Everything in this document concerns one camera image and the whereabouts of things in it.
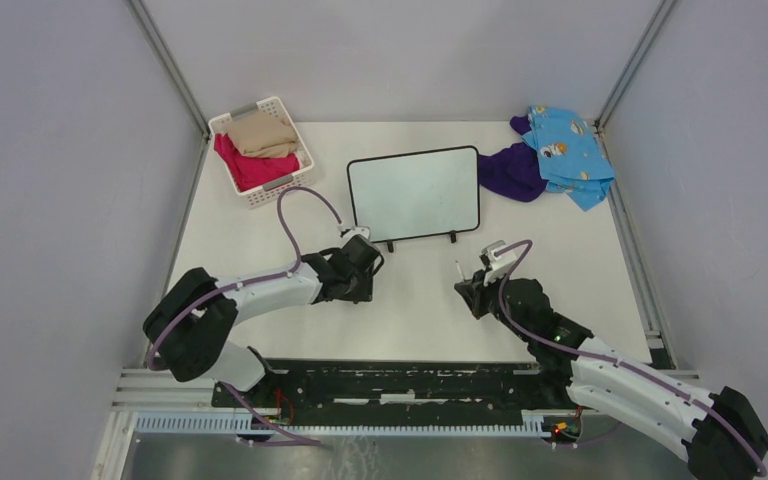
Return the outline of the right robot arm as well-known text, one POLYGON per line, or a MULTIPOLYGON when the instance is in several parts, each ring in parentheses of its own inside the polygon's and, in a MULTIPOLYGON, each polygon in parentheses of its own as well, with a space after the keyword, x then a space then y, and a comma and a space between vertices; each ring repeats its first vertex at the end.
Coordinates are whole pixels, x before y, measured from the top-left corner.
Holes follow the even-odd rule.
POLYGON ((492 316, 522 340, 544 373, 540 400, 597 410, 664 446, 697 479, 759 479, 767 474, 768 432, 749 399, 687 384, 622 357, 595 334, 555 311, 534 279, 487 282, 483 273, 455 284, 476 319, 492 316))

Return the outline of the red whiteboard marker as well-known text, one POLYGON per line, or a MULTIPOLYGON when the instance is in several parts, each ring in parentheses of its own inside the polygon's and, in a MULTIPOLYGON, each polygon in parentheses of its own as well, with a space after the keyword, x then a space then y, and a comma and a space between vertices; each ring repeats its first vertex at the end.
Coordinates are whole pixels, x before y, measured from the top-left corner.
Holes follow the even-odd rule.
POLYGON ((458 272, 458 276, 459 276, 459 280, 458 280, 458 283, 462 283, 462 282, 465 282, 465 281, 467 281, 467 277, 466 277, 466 275, 465 275, 465 273, 464 273, 464 270, 463 270, 463 268, 462 268, 462 266, 461 266, 460 262, 459 262, 459 261, 457 261, 457 260, 455 260, 455 262, 454 262, 454 263, 455 263, 455 267, 456 267, 456 269, 457 269, 457 272, 458 272))

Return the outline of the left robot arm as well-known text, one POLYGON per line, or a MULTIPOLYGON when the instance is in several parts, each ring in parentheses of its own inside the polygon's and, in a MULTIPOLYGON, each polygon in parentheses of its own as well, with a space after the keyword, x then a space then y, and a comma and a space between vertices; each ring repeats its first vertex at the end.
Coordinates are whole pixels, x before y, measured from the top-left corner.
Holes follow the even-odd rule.
POLYGON ((185 383, 208 378, 233 388, 250 407, 274 394, 266 360, 230 341, 232 330, 289 307, 332 301, 366 303, 383 266, 382 252, 361 234, 340 247, 299 255, 294 262, 251 277, 221 280, 204 268, 187 271, 143 323, 151 343, 147 366, 185 383))

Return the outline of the black framed whiteboard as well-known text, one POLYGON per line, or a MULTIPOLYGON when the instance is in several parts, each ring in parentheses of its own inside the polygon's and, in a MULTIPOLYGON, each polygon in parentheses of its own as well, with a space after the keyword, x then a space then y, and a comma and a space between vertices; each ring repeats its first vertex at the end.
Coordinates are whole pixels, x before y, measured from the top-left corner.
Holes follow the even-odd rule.
POLYGON ((387 246, 433 236, 455 243, 481 224, 478 160, 477 148, 463 145, 350 161, 355 224, 387 246))

